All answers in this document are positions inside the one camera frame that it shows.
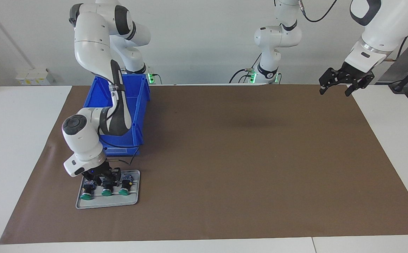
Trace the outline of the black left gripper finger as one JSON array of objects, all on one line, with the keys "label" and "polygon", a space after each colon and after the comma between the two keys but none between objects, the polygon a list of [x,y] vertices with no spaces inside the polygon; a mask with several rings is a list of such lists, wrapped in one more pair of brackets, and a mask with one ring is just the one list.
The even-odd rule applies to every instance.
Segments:
[{"label": "black left gripper finger", "polygon": [[373,73],[368,73],[365,77],[359,80],[353,79],[351,85],[344,92],[345,96],[349,97],[354,91],[357,91],[358,89],[365,89],[374,78],[375,75]]},{"label": "black left gripper finger", "polygon": [[318,82],[320,84],[320,95],[323,95],[328,88],[334,85],[346,84],[346,73],[342,69],[328,68],[318,79]]}]

